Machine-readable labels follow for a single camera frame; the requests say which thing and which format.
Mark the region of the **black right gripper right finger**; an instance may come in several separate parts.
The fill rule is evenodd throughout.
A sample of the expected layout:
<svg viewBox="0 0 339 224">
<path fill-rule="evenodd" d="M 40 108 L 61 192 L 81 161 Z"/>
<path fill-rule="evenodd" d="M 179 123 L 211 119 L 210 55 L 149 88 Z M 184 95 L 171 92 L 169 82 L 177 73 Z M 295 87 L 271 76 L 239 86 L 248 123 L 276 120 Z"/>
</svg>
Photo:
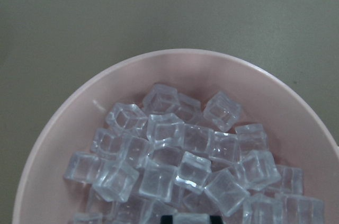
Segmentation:
<svg viewBox="0 0 339 224">
<path fill-rule="evenodd" d="M 223 224 L 221 216 L 209 216 L 210 224 Z"/>
</svg>

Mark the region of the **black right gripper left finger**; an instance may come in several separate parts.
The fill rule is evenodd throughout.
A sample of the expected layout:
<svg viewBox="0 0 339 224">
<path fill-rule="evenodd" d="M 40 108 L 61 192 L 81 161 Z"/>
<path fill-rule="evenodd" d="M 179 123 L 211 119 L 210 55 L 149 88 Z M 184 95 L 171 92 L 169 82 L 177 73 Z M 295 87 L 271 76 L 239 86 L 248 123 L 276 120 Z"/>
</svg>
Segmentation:
<svg viewBox="0 0 339 224">
<path fill-rule="evenodd" d="M 160 224 L 173 224 L 173 216 L 172 215 L 161 216 Z"/>
</svg>

